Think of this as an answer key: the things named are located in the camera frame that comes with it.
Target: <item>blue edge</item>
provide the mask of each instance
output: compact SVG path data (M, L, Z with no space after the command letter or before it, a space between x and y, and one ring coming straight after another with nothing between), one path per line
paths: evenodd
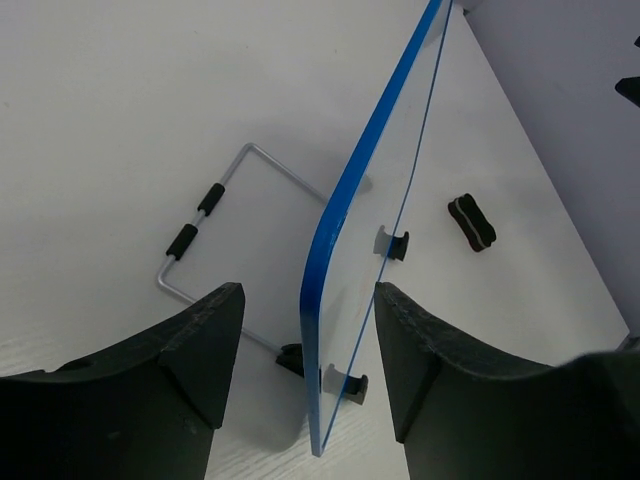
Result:
M411 171L411 177L405 192L404 199L400 212L398 213L398 219L393 227L393 235L396 233L398 222L402 216L404 205L407 200L407 195L411 187L413 180L413 174L415 172L416 163L418 159L418 153L420 152L420 146L422 144L422 135L424 133L424 127L427 120L427 112L429 111L429 105L431 104L431 97L433 95L433 87L435 84L435 78L438 71L438 64L440 63L440 57L442 55L442 47L444 45L444 37L446 35L447 26L449 24L449 16L451 14L451 4L449 5L449 11L447 12L447 19L445 21L445 27L443 32L443 38L440 43L440 50L436 59L436 68L434 71L433 79L431 81L431 87L429 89L429 98L427 101L427 107L425 109L424 118L422 121L422 131L418 140L416 148L416 155L413 162L413 168ZM340 235L340 230L344 224L347 212L351 205L354 195L360 184L360 180L364 175L364 172L369 165L369 161L373 152L375 151L380 136L385 129L389 116L393 111L393 107L398 100L400 92L404 87L405 81L411 71L411 67L415 59L420 53L422 43L427 36L429 28L433 23L433 20L440 9L442 0L431 0L429 5L422 15L415 32L413 33L409 44L407 45L398 65L396 66L387 87L385 88L382 97L378 101L369 123L362 132L362 136L356 145L356 148L349 159L349 163L344 169L338 184L329 199L329 203L320 218L316 234L311 243L311 249L309 250L309 256L307 258L307 264L304 271L304 277L302 279L302 287L300 290L300 328L302 330L302 349L304 355L304 370L305 370L305 382L307 385L307 397L309 402L309 429L311 436L311 452L313 455L319 457L322 455L326 447L329 434L333 427L336 414L338 412L338 404L334 408L327 434L324 440L321 438L322 432L320 431L320 380L316 375L320 373L320 301L322 299L322 290L324 287L325 278L329 268L329 262L331 260L331 254L333 247ZM384 263L378 274L378 280L384 270ZM358 340L356 342L351 361L349 362L349 369L347 375L351 372L353 361L355 359L362 334L369 318L369 313L373 305L373 296L369 301L367 314L365 321L363 322ZM344 384L342 386L342 394L344 393Z

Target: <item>black rubber sleeve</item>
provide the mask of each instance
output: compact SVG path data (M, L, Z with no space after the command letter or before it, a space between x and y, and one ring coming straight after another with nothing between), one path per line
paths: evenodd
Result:
M189 248L189 245L191 245L191 242L193 242L193 239L196 238L197 234L198 227L194 227L190 223L187 223L182 227L182 230L180 230L180 233L167 250L166 255L173 255L176 257L176 260L180 260L182 255L184 255L184 252Z
M198 210L204 210L205 216L208 217L222 198L224 190L224 185L215 183L209 190L209 193L202 199L200 205L198 205Z

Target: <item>transparent panel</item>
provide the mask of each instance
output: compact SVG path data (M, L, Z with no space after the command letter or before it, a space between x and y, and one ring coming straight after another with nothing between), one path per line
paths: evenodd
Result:
M300 299L312 451L337 415L416 166L451 0L432 0L325 209Z

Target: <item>gray background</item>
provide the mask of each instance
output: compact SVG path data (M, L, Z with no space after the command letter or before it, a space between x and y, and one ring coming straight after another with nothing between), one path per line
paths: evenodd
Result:
M640 334L638 0L462 0L467 21L630 329Z

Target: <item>white table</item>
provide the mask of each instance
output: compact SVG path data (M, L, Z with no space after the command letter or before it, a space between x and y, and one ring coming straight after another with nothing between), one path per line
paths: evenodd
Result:
M245 142L258 143L329 193L424 3L2 4L0 373L55 369L180 310L153 285L162 252ZM529 358L557 362L617 346L626 327L459 10L436 88L429 124L436 133L426 139L432 164L425 161L418 170L402 225L412 235L409 261L394 265L388 279L433 313ZM441 218L446 209L440 212L437 205L477 185L448 172L449 163L433 161L445 153L450 158L454 143L460 144L460 161L472 154L477 159L475 177L485 167L493 168L487 176L494 175L515 159L517 170L505 175L521 182L508 182L513 190L507 200L518 197L521 206L543 202L527 225L543 220L536 212L554 213L550 248L563 261L524 242L521 223L504 224L503 218L511 218L508 202L477 194L498 229L498 242L485 253L500 259L517 240L529 252L526 265L539 267L534 275L547 278L556 265L553 278L579 276L570 291L557 291L566 286L558 282L534 297L552 300L558 315L553 322L536 317L519 324L506 314L469 317L471 304L448 298L444 284L438 285L447 275L455 280L456 268L468 268L462 264L474 258L469 250L452 260L449 243L464 239L452 220L444 226L450 219ZM494 165L496 158L502 163ZM257 165L239 174L244 186L230 185L219 218L202 229L174 280L194 294L242 280L249 297L245 325L270 332L275 343L288 343L298 340L292 338L295 272L307 249L301 239L313 234L319 211L306 209L299 192L274 190L266 177L271 173ZM259 182L265 184L261 190ZM283 202L296 208L283 210ZM263 227L271 228L272 240L286 238L281 234L287 220L301 222L301 237L268 255L252 255L247 238L236 238L223 218L236 211L243 212L240 232L269 215ZM235 238L237 251L219 248L227 237ZM273 242L265 241L267 246ZM278 272L285 274L274 277ZM273 288L279 295L290 291L289 300L258 298ZM588 293L580 298L586 306L577 308L576 299L563 302L564 292ZM587 307L594 311L584 315ZM311 457L306 431L300 432L302 382L272 361L241 343L209 476L407 478L402 447L393 439L373 328L355 365L356 373L371 379L367 401L340 412L320 460Z

